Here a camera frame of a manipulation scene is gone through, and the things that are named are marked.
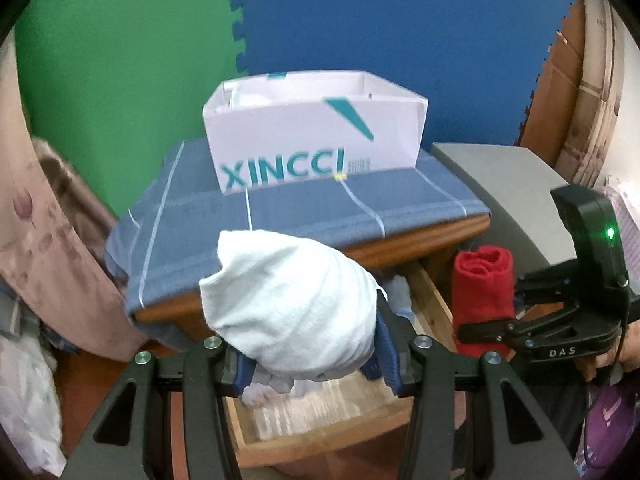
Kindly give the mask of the person's right hand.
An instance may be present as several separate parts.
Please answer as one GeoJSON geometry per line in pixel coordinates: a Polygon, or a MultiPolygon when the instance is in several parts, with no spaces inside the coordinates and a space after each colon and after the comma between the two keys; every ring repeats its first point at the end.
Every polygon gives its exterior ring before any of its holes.
{"type": "Polygon", "coordinates": [[[639,367],[640,362],[640,332],[639,324],[632,323],[623,337],[618,337],[614,346],[598,356],[587,356],[576,360],[578,370],[591,382],[597,375],[597,370],[620,363],[624,373],[632,372],[639,367]]]}

